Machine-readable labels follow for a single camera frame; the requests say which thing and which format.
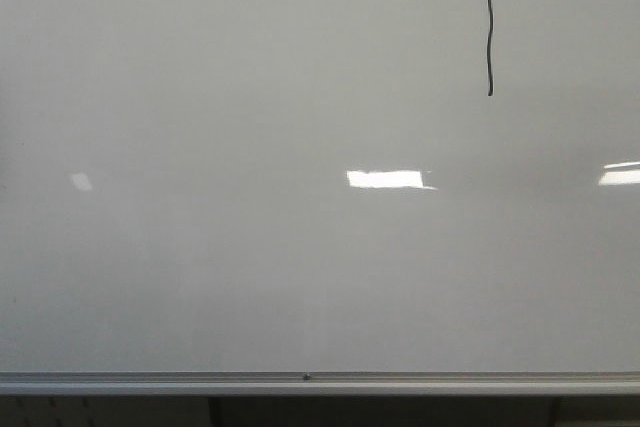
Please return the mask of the white whiteboard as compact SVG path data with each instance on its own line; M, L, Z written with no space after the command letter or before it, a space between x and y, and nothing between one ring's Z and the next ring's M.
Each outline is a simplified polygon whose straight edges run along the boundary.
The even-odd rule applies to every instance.
M639 0L1 0L1 368L632 372Z

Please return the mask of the grey aluminium marker tray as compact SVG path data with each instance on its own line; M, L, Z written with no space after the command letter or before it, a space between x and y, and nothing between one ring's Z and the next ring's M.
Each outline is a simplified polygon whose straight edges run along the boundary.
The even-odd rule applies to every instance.
M9 396L637 395L638 372L3 372Z

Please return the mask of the dark whiteboard stand frame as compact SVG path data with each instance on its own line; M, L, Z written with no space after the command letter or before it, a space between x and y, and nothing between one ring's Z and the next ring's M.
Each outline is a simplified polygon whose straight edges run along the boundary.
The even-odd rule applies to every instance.
M4 426L636 426L637 396L4 396Z

